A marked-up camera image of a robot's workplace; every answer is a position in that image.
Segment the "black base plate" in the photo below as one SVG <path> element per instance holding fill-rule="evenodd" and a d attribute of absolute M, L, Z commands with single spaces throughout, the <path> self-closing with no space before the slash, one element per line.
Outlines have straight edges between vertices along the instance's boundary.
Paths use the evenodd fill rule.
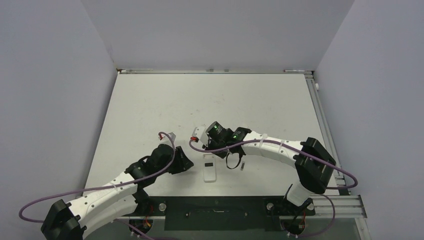
<path fill-rule="evenodd" d="M 130 224 L 147 231 L 164 220 L 166 231 L 278 231 L 298 227 L 314 216 L 312 199 L 295 206 L 284 196 L 151 196 L 134 213 Z"/>

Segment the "aluminium rail back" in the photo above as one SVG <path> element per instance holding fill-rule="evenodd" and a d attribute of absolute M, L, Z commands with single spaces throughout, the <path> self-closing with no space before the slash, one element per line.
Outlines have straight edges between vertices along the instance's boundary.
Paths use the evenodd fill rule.
<path fill-rule="evenodd" d="M 201 70 L 163 70 L 163 69 L 118 69 L 120 74 L 303 74 L 313 75 L 312 70 L 266 70 L 266 69 L 201 69 Z"/>

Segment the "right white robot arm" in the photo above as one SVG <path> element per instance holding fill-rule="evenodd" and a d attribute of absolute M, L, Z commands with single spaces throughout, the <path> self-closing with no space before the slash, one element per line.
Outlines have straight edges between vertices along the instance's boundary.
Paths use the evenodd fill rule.
<path fill-rule="evenodd" d="M 297 213 L 313 194 L 324 194 L 333 177 L 336 161 L 315 138 L 286 140 L 258 133 L 249 128 L 224 128 L 217 121 L 198 126 L 193 131 L 205 151 L 224 159 L 229 153 L 260 156 L 294 168 L 298 180 L 288 189 L 282 207 L 289 214 Z"/>

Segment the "aluminium rail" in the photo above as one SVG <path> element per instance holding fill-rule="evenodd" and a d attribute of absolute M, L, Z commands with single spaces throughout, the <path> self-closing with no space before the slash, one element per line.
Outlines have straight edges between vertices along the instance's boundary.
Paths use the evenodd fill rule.
<path fill-rule="evenodd" d="M 317 116 L 319 128 L 323 138 L 323 145 L 335 159 L 336 165 L 340 168 L 340 161 L 338 159 L 335 144 L 329 129 L 327 119 L 325 117 L 323 106 L 319 98 L 318 85 L 314 79 L 313 72 L 308 71 L 304 76 L 311 96 L 315 114 Z M 336 217 L 352 219 L 365 219 L 367 217 L 362 198 L 359 195 L 352 195 L 348 189 L 336 189 L 334 192 L 340 195 L 340 197 L 334 201 Z"/>
<path fill-rule="evenodd" d="M 201 69 L 201 70 L 163 70 L 163 69 L 118 69 L 120 74 L 303 74 L 313 75 L 312 70 L 266 70 L 266 69 Z"/>

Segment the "aluminium rail right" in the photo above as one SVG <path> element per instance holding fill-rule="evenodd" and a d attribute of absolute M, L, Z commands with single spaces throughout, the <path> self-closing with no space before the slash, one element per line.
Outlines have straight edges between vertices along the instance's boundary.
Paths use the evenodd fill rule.
<path fill-rule="evenodd" d="M 327 119 L 325 117 L 323 106 L 319 98 L 318 85 L 314 79 L 313 72 L 308 71 L 304 76 L 311 96 L 315 114 L 317 116 L 319 128 L 323 138 L 323 145 L 335 159 L 336 165 L 340 168 L 340 161 L 338 159 L 335 144 L 329 129 Z M 365 219 L 367 217 L 362 198 L 359 195 L 352 195 L 348 189 L 336 189 L 334 192 L 340 195 L 340 197 L 334 201 L 336 217 L 352 219 Z"/>

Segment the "white red remote control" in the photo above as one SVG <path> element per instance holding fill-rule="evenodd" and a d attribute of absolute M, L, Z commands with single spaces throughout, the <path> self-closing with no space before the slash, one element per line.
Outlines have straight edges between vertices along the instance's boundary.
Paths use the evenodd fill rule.
<path fill-rule="evenodd" d="M 217 180 L 216 158 L 213 154 L 203 154 L 203 181 L 214 183 Z"/>

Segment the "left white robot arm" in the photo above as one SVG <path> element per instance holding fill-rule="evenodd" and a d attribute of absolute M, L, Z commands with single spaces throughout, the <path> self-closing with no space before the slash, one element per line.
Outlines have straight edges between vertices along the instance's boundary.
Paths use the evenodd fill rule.
<path fill-rule="evenodd" d="M 151 154 L 132 163 L 101 190 L 78 199 L 56 201 L 42 226 L 47 240 L 83 240 L 96 229 L 121 216 L 151 214 L 154 203 L 145 188 L 162 174 L 188 171 L 194 163 L 180 146 L 160 144 Z"/>

